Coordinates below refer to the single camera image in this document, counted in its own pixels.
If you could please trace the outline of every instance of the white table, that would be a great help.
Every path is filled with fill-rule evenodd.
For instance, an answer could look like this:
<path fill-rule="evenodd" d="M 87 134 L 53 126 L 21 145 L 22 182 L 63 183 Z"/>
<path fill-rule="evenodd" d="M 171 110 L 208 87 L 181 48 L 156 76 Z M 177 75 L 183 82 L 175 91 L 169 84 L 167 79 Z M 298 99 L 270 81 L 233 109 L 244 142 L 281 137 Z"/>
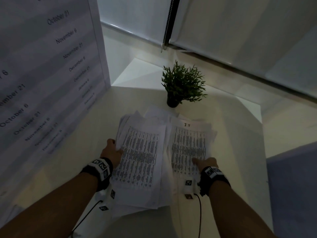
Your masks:
<path fill-rule="evenodd" d="M 108 138 L 116 136 L 119 119 L 124 114 L 138 110 L 143 115 L 151 104 L 172 111 L 166 104 L 167 93 L 160 84 L 162 71 L 160 67 L 134 59 L 16 202 L 27 207 L 75 176 L 83 166 L 100 155 Z M 272 229 L 260 106 L 210 86 L 206 86 L 206 93 L 207 98 L 196 103 L 185 101 L 175 108 L 175 112 L 212 124 L 217 131 L 212 145 L 213 156 L 232 188 Z M 87 209 L 96 203 L 95 199 Z M 219 237 L 208 197 L 204 196 L 201 200 L 201 237 Z M 198 236 L 199 202 L 196 197 L 186 200 L 179 195 L 178 203 L 172 205 L 170 211 L 179 237 Z M 81 224 L 79 231 L 94 237 L 109 224 L 109 219 L 109 213 L 96 210 Z"/>

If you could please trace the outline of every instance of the potted plant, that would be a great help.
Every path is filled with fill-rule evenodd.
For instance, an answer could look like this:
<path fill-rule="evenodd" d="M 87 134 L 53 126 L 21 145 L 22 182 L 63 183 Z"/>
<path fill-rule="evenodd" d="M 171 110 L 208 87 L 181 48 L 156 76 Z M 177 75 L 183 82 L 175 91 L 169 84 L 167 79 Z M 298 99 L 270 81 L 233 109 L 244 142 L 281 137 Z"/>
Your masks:
<path fill-rule="evenodd" d="M 182 104 L 182 100 L 190 102 L 200 101 L 205 90 L 201 72 L 195 65 L 192 68 L 185 68 L 175 61 L 173 70 L 164 66 L 162 85 L 167 91 L 167 105 L 175 108 Z"/>

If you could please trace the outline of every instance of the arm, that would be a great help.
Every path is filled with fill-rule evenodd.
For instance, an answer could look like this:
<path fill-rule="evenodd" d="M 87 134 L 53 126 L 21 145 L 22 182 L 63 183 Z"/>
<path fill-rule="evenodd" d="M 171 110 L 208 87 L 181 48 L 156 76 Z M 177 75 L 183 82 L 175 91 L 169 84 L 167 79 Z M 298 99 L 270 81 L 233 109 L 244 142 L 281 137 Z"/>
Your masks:
<path fill-rule="evenodd" d="M 218 167 L 215 158 L 193 159 L 200 172 L 207 166 Z M 276 238 L 261 217 L 223 181 L 215 181 L 209 199 L 221 238 Z"/>
<path fill-rule="evenodd" d="M 115 150 L 114 140 L 109 139 L 100 157 L 109 158 L 115 168 L 121 155 L 121 150 Z M 3 226 L 0 237 L 68 237 L 95 194 L 97 185 L 95 176 L 80 173 Z"/>

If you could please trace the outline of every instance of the black wristband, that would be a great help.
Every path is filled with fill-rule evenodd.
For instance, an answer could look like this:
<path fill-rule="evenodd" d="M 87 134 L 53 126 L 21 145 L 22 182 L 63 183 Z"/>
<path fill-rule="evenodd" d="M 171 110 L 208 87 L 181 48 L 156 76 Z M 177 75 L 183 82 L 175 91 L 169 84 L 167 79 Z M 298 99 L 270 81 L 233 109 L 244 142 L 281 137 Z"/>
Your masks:
<path fill-rule="evenodd" d="M 85 172 L 97 177 L 98 187 L 96 192 L 98 192 L 108 188 L 112 171 L 113 171 L 113 164 L 111 160 L 109 160 L 108 158 L 102 157 L 89 163 L 86 167 L 82 169 L 81 173 Z"/>
<path fill-rule="evenodd" d="M 226 182 L 231 187 L 227 178 L 217 167 L 207 166 L 204 168 L 200 175 L 200 182 L 198 183 L 200 187 L 200 195 L 209 196 L 209 189 L 211 185 L 217 180 Z"/>

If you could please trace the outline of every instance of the poster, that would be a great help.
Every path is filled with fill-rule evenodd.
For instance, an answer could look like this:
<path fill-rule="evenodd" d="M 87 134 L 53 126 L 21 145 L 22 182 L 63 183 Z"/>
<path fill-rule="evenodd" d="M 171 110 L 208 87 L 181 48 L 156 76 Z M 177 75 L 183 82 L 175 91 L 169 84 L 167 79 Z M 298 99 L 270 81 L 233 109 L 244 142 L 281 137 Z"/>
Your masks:
<path fill-rule="evenodd" d="M 0 212 L 110 87 L 97 0 L 0 0 Z"/>

